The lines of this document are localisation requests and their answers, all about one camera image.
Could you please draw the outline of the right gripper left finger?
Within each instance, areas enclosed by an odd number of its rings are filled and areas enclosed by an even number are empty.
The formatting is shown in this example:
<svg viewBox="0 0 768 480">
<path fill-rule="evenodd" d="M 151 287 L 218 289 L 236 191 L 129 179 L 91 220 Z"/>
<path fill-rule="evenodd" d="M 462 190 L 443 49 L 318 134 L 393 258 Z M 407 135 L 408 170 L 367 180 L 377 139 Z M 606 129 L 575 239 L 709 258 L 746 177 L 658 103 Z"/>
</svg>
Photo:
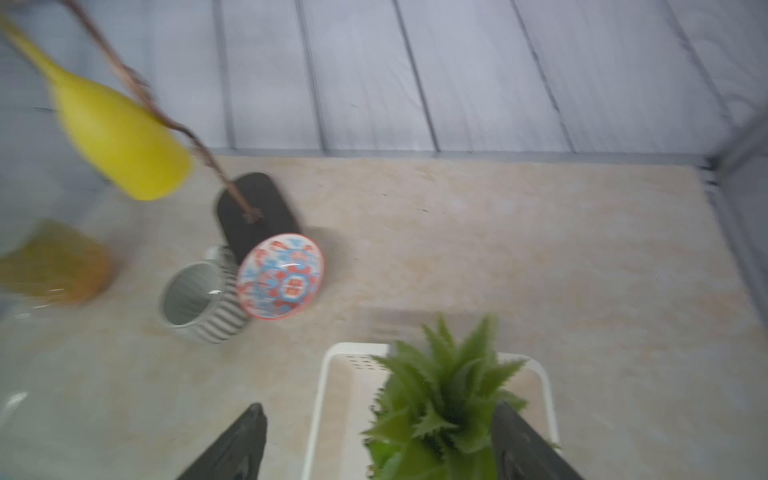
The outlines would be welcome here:
<svg viewBox="0 0 768 480">
<path fill-rule="evenodd" d="M 263 406 L 251 404 L 178 480 L 256 480 L 264 456 L 267 428 Z"/>
</svg>

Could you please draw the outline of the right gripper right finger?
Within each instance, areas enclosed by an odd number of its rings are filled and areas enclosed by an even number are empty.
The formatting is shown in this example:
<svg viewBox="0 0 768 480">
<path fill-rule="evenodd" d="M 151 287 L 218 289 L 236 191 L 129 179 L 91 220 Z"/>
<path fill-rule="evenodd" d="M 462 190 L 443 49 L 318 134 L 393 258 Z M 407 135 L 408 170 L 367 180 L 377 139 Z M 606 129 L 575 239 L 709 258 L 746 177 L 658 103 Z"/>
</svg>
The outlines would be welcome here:
<svg viewBox="0 0 768 480">
<path fill-rule="evenodd" d="M 493 458 L 500 480 L 583 480 L 514 408 L 500 401 L 490 424 Z"/>
</svg>

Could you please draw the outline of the pineapple from bag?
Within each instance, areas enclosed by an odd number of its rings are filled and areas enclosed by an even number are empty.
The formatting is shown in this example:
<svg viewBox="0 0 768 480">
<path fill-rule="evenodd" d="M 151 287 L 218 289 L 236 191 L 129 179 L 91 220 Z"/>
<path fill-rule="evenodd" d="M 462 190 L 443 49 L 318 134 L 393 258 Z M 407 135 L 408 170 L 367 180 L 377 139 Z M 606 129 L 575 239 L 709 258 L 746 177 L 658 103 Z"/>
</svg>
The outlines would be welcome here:
<svg viewBox="0 0 768 480">
<path fill-rule="evenodd" d="M 398 341 L 375 357 L 389 372 L 363 431 L 370 479 L 494 479 L 491 419 L 498 403 L 520 412 L 527 400 L 505 389 L 522 360 L 501 362 L 497 320 L 484 316 L 457 341 L 445 320 L 423 326 L 427 347 Z"/>
</svg>

